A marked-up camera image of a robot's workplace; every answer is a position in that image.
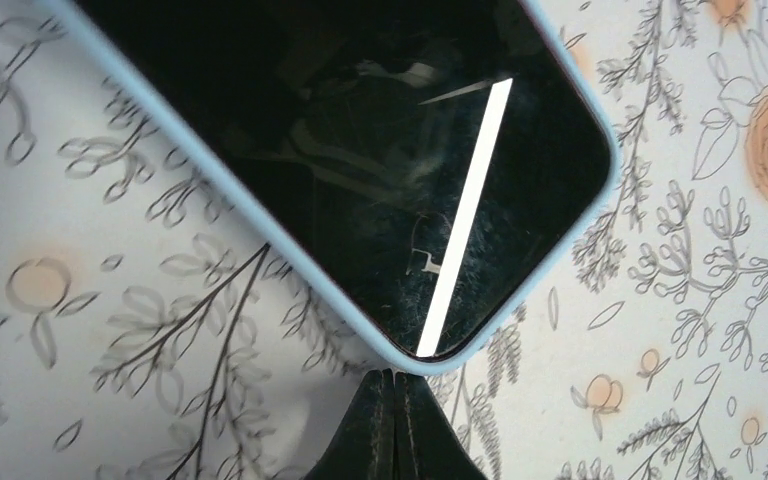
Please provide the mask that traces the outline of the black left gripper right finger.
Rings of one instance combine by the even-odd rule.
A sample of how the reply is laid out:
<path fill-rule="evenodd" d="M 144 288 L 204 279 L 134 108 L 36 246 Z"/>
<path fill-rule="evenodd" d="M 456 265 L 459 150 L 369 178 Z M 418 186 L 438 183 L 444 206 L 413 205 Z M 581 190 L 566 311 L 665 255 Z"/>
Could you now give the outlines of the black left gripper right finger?
<path fill-rule="evenodd" d="M 485 480 L 420 376 L 395 375 L 394 477 Z"/>

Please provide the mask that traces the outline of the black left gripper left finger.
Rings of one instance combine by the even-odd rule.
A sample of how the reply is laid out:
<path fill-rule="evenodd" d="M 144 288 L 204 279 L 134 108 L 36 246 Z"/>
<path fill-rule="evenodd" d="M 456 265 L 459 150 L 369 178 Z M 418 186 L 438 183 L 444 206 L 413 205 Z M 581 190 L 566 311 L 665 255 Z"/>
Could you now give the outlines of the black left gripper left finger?
<path fill-rule="evenodd" d="M 394 374 L 364 375 L 332 440 L 307 480 L 394 478 Z"/>

